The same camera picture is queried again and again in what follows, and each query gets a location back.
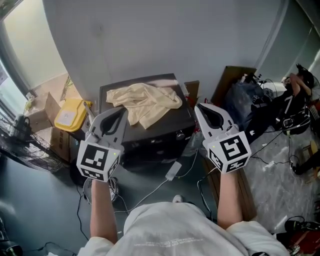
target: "yellow container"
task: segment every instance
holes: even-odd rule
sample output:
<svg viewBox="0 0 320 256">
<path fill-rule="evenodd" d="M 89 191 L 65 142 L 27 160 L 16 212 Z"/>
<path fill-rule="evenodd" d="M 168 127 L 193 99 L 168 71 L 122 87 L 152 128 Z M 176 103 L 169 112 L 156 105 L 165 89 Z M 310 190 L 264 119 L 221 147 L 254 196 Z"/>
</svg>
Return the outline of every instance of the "yellow container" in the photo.
<svg viewBox="0 0 320 256">
<path fill-rule="evenodd" d="M 81 129 L 87 116 L 84 102 L 86 102 L 89 108 L 92 106 L 91 101 L 67 98 L 58 115 L 55 117 L 54 126 L 70 133 Z"/>
</svg>

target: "white label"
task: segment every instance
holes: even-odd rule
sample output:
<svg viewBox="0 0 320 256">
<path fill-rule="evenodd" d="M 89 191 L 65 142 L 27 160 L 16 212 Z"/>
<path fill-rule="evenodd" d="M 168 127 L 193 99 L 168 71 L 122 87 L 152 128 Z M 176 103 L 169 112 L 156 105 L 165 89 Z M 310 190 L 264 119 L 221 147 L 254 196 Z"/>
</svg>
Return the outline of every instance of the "white label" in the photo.
<svg viewBox="0 0 320 256">
<path fill-rule="evenodd" d="M 56 122 L 64 126 L 71 126 L 75 116 L 76 112 L 62 110 Z"/>
</svg>

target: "blue-gray floor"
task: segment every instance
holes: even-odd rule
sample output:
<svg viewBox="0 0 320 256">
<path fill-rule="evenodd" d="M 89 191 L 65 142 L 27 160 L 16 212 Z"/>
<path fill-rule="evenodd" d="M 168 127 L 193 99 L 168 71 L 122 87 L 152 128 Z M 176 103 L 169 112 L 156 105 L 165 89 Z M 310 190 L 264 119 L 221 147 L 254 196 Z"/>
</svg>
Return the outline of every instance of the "blue-gray floor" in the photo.
<svg viewBox="0 0 320 256">
<path fill-rule="evenodd" d="M 180 175 L 190 168 L 193 157 L 183 157 Z M 118 178 L 121 195 L 127 207 L 132 208 L 164 181 L 171 165 L 161 164 L 140 172 L 117 170 L 114 176 Z M 201 157 L 198 156 L 187 176 L 165 183 L 143 203 L 171 201 L 179 194 L 208 214 L 197 189 L 197 180 L 204 174 Z M 203 193 L 213 217 L 216 218 L 217 207 L 207 181 L 203 184 Z M 9 238 L 21 245 L 24 251 L 40 248 L 46 242 L 54 242 L 78 253 L 86 244 L 77 218 L 79 198 L 67 170 L 52 174 L 25 167 L 3 156 L 0 158 L 0 214 L 4 218 Z M 114 203 L 114 208 L 118 211 L 124 210 L 120 199 Z M 79 216 L 82 230 L 87 236 L 90 235 L 90 213 L 90 205 L 82 199 Z M 126 217 L 126 213 L 116 213 L 119 232 L 123 230 Z M 47 248 L 59 256 L 71 255 L 54 245 L 48 245 Z M 47 254 L 45 251 L 33 251 L 26 252 L 25 255 Z"/>
</svg>

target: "beige garment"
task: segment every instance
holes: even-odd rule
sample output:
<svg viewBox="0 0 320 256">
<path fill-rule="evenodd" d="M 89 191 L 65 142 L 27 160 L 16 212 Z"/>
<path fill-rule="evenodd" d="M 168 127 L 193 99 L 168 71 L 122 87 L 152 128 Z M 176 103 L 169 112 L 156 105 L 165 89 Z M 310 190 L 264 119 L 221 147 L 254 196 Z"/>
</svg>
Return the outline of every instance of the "beige garment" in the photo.
<svg viewBox="0 0 320 256">
<path fill-rule="evenodd" d="M 128 110 L 130 125 L 140 122 L 144 129 L 157 122 L 170 109 L 178 109 L 182 105 L 173 89 L 145 83 L 109 90 L 106 93 L 106 102 L 113 103 L 114 107 L 123 105 Z"/>
</svg>

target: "seated person's arm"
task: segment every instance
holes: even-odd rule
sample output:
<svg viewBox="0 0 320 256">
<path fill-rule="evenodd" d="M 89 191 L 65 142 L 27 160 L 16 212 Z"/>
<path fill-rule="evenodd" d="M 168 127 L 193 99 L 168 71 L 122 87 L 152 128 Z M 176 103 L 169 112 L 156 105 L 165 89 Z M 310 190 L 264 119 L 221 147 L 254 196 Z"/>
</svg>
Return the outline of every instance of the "seated person's arm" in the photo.
<svg viewBox="0 0 320 256">
<path fill-rule="evenodd" d="M 217 213 L 218 225 L 227 229 L 231 225 L 242 222 L 242 210 L 239 202 L 238 172 L 221 174 L 220 198 Z"/>
<path fill-rule="evenodd" d="M 91 237 L 105 238 L 115 244 L 118 241 L 118 236 L 109 183 L 94 179 L 92 181 L 91 193 Z"/>
<path fill-rule="evenodd" d="M 311 90 L 304 81 L 302 81 L 296 74 L 291 73 L 290 74 L 290 82 L 293 90 L 294 96 L 297 96 L 300 92 L 300 89 L 303 88 L 309 96 L 311 95 Z"/>
</svg>

